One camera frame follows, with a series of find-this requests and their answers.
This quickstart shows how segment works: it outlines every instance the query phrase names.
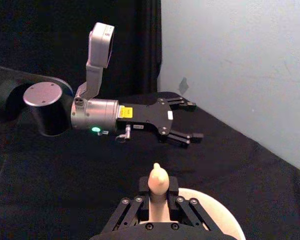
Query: white wall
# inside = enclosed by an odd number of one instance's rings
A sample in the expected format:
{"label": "white wall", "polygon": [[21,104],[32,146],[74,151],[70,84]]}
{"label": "white wall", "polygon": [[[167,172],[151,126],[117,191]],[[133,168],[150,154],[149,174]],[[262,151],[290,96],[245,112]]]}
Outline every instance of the white wall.
{"label": "white wall", "polygon": [[300,0],[162,0],[159,89],[300,168]]}

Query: screw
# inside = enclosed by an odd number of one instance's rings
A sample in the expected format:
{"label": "screw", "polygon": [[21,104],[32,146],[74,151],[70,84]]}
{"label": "screw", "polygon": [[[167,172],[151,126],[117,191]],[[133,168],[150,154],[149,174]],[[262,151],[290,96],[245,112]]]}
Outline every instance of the screw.
{"label": "screw", "polygon": [[136,200],[138,203],[140,203],[140,202],[142,202],[142,197],[139,197],[139,196],[138,196],[138,197],[135,198],[135,200]]}
{"label": "screw", "polygon": [[172,224],[171,224],[171,228],[172,228],[173,230],[178,230],[178,229],[179,229],[179,225],[178,225],[177,223],[172,223]]}
{"label": "screw", "polygon": [[191,199],[191,201],[190,201],[192,204],[197,204],[198,203],[198,201],[197,200],[195,200],[195,199]]}
{"label": "screw", "polygon": [[126,198],[122,200],[123,204],[128,204],[129,202],[130,202],[129,199],[126,199]]}
{"label": "screw", "polygon": [[152,229],[154,229],[154,226],[153,226],[152,223],[147,223],[147,224],[145,225],[145,229],[147,229],[147,230],[152,230]]}
{"label": "screw", "polygon": [[182,196],[178,196],[176,198],[176,200],[179,202],[179,203],[182,203],[184,201],[184,198]]}

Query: black curtain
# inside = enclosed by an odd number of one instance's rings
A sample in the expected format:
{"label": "black curtain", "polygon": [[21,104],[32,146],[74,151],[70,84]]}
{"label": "black curtain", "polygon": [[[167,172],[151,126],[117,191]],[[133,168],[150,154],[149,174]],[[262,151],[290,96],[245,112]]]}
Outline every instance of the black curtain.
{"label": "black curtain", "polygon": [[96,22],[115,26],[99,96],[156,92],[160,0],[0,1],[0,65],[63,79],[76,91],[86,78],[88,35]]}

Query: yellow warning label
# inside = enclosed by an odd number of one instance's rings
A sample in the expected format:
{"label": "yellow warning label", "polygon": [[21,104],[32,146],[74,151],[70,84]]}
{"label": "yellow warning label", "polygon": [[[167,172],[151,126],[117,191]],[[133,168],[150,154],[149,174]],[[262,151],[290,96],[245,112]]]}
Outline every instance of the yellow warning label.
{"label": "yellow warning label", "polygon": [[133,118],[133,108],[120,106],[119,118],[132,119]]}

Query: black table surface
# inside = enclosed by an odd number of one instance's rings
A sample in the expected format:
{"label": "black table surface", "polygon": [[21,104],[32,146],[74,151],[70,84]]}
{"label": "black table surface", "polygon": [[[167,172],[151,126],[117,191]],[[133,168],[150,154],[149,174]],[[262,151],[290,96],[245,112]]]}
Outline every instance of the black table surface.
{"label": "black table surface", "polygon": [[[151,104],[160,92],[122,98]],[[226,206],[246,239],[300,239],[300,170],[204,110],[174,112],[177,131],[204,133],[187,149],[133,131],[116,143],[90,131],[41,136],[24,112],[0,125],[0,240],[87,240],[100,233],[120,199],[138,193],[155,162],[179,186]]]}

